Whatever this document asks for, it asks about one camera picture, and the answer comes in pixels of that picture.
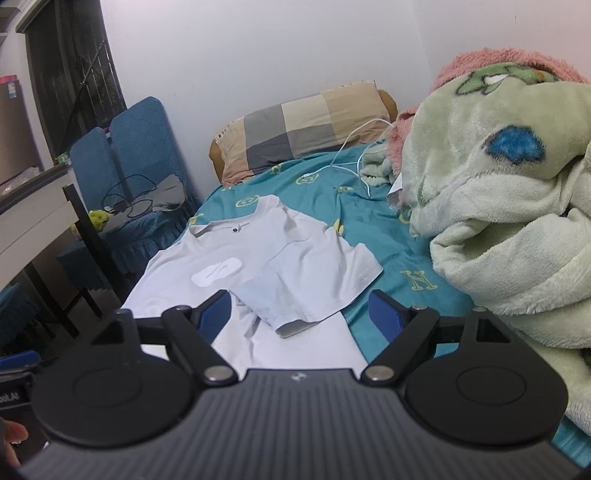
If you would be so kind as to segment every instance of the white patch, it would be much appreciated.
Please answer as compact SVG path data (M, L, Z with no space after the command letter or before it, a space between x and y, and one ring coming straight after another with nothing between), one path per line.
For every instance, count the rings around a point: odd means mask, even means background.
M392 188L390 188L388 195L390 195L391 193L395 193L399 190L402 190L402 173L399 174L398 177L396 177L396 180L394 180L394 184L392 185Z
M208 287L216 280L225 278L237 272L242 266L242 262L235 257L228 258L223 262L210 265L204 268L201 272L195 273L191 280L199 287Z
M484 83L487 85L494 85L497 82L507 78L509 76L508 73L500 73L498 75L492 75L490 77L484 77Z

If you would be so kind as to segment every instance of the blanket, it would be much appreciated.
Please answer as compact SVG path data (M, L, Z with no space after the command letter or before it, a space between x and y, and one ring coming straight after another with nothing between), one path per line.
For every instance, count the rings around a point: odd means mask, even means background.
M499 63L433 92L402 151L411 233L435 237L435 271L529 336L588 434L590 141L590 85Z
M388 146L385 143L391 128L388 127L384 130L384 133L380 135L374 144L370 144L361 156L359 177L365 184L372 187L394 183L392 161L387 156Z
M453 79L471 73L474 70L495 63L507 62L518 63L550 72L556 78L565 82L591 83L564 60L557 60L537 51L525 51L517 48L502 48L498 50L483 48L482 50L470 51L458 55L453 62L448 64L437 75L437 79L431 87L431 92L434 92L447 82L451 82ZM388 158L392 161L392 168L395 175L398 175L402 170L402 148L410 132L417 108L413 106L400 112L389 133ZM403 197L400 198L399 204L404 204Z

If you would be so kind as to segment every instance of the metal screw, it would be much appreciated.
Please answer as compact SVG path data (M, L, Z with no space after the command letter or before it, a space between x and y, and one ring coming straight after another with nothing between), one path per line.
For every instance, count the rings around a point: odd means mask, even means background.
M223 382L232 378L234 370L226 365L214 365L205 369L205 377L212 382Z
M386 365L374 365L365 371L365 376L370 380L390 380L394 376L394 370Z

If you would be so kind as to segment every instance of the cable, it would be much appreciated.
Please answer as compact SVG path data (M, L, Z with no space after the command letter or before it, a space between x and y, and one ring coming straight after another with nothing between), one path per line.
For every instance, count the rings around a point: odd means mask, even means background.
M311 177L312 175L315 175L318 172L321 172L322 170L324 170L325 168L329 168L329 167L334 167L334 168L340 168L341 170L346 170L348 172L351 172L353 175L356 175L357 177L359 177L359 179L361 180L361 182L367 187L368 189L368 198L371 198L371 194L369 192L369 183L365 182L362 178L361 178L361 174L359 173L359 165L361 163L361 159L363 158L363 156L365 155L365 152L367 151L367 149L369 147L371 147L372 145L374 145L377 140L374 140L373 142L371 142L367 147L365 147L363 149L362 154L359 156L359 158L357 159L357 162L351 162L351 163L343 163L342 165L357 165L357 173L355 173L353 170L350 170L348 168L344 168L343 166L340 165L334 165L336 157L339 156L339 153L341 153L345 147L345 145L347 144L347 142L349 141L349 138L351 138L351 135L353 135L357 130L360 130L363 127L366 127L367 125L369 125L371 122L383 122L385 124L388 124L389 126L393 127L393 124L391 124L390 122L388 122L387 120L384 120L383 118L372 118L371 120L368 120L367 122L365 122L363 125L360 125L359 127L355 128L345 139L344 143L340 146L339 150L337 151L337 153L335 154L335 156L333 157L333 159L330 161L330 163L328 165L325 165L324 167L320 167L318 170L310 172L310 173L304 173L302 175L302 178L307 178L307 177Z
M141 195L145 195L146 193L153 192L158 187L152 180L150 180L147 176L142 175L141 173L134 173L132 175L127 175L123 180L118 181L109 190L107 190L107 193L105 194L105 196L103 197L103 199L100 201L100 206L102 207L103 210L105 210L105 200L107 199L107 197L121 197L125 202L127 202L127 199L123 195L121 195L119 193L111 193L111 190L113 190L116 186L121 185L123 182L125 182L127 179L130 179L131 177L142 177L143 179L148 180L148 182L150 182L152 185L154 185L154 188L149 189L149 190L146 190L144 192L141 192L135 198L137 198L137 197L139 197ZM139 215L130 216L130 214L133 212L133 209L134 209L133 207L135 205L137 205L140 202L147 202L147 201L150 201L150 206L146 210L144 210ZM127 205L127 207L126 207L126 210L127 210L127 208L131 207L131 212L129 212L127 214L127 218L133 219L133 218L137 218L139 216L142 216L147 210L149 210L150 208L152 208L153 204L154 204L154 201L152 199L134 200L133 202L129 203Z

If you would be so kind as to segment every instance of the pink object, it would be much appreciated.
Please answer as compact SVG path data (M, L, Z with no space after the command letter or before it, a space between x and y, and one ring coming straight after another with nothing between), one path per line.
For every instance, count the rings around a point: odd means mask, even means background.
M8 82L16 82L18 77L16 75L5 75L4 77L0 77L0 85Z
M525 51L517 48L502 48L500 50L483 48L482 50L459 54L453 62L439 72L435 84L431 87L431 92L466 73L474 72L474 70L494 63L509 61L552 73L565 82L591 83L564 60L557 60L537 51ZM395 175L398 175L402 170L402 148L410 132L417 109L418 107L412 107L400 112L389 134L388 156L392 161L392 169ZM402 194L400 194L399 203L400 205L404 204Z

